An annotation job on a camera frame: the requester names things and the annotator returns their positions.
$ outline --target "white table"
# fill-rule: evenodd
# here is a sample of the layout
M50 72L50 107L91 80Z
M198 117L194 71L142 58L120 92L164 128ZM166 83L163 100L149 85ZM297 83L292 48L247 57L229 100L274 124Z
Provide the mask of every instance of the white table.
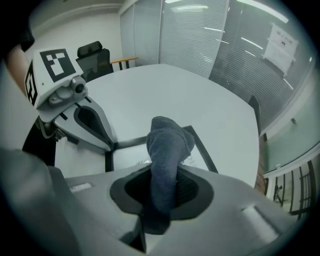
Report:
M181 127L194 128L220 174L255 185L259 162L255 112L224 87L166 64L114 72L87 87L104 110L116 142L144 137L153 117L168 117ZM72 169L73 175L105 170L103 155L66 140L57 144L56 166Z

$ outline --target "ceiling light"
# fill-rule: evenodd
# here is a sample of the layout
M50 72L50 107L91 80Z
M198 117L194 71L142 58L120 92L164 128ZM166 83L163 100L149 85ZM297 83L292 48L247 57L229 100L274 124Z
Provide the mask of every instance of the ceiling light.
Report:
M256 46L256 47L258 47L258 48L260 48L260 49L262 49L262 50L263 50L263 48L262 48L260 45L257 45L256 43L251 42L250 40L245 39L245 38L243 38L243 37L241 37L241 39L242 39L242 40L244 40L244 41L247 41L248 43L250 43L250 44L252 44L252 45L254 45L254 46Z
M251 52L248 52L247 50L245 50L245 52L250 54L250 55L252 55L252 56L254 56L254 57L256 57L256 55L252 54Z
M287 23L289 19L282 15L281 13L277 12L276 10L270 8L269 6L266 6L260 2L254 1L254 0L237 0L240 3L244 3L256 8L259 8L260 10L263 10L267 12L268 14L273 15L274 17L278 18L280 21Z
M182 1L182 0L165 0L165 2L167 4L171 4L171 3L175 3L175 2L179 2L179 1Z
M216 39L217 41L220 41L219 39ZM222 42L222 43L225 43L225 44L228 44L229 45L229 43L228 42L225 42L225 41L220 41L220 42Z
M293 90L292 86L290 85L290 83L288 83L288 81L286 79L283 79L287 84L288 86L290 86L291 90Z
M185 5L185 6L179 6L179 7L173 7L171 10L175 13L178 12L202 12L203 9L208 9L209 7L206 5Z
M213 31L219 31L219 32L222 32L222 30L221 30L221 29L216 29L216 28L211 28L211 27L205 27L205 26L204 26L204 28L205 28L206 30L213 30Z

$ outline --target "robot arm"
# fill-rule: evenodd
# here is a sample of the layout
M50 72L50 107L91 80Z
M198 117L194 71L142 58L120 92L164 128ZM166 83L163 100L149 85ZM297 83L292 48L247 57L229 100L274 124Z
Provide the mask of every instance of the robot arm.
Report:
M88 97L82 74L66 49L36 50L24 80L26 96L39 113L45 138L67 136L90 149L111 151L110 125L101 107Z

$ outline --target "office chair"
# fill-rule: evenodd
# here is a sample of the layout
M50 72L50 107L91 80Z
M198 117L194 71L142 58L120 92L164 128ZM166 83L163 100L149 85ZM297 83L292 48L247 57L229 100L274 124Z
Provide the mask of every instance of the office chair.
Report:
M83 79L90 82L114 72L110 64L110 51L102 47L99 41L81 46L77 51L77 63L83 70Z
M253 108L255 119L256 119L256 125L258 126L258 135L261 134L261 107L258 99L252 95L250 98L248 104Z

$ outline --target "wooden shelf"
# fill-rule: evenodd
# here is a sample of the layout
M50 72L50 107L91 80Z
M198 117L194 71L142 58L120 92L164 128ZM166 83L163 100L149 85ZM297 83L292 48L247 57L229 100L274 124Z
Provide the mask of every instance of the wooden shelf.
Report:
M127 62L127 61L136 60L136 59L138 59L138 57L112 59L112 60L110 60L110 64L119 63L119 62Z

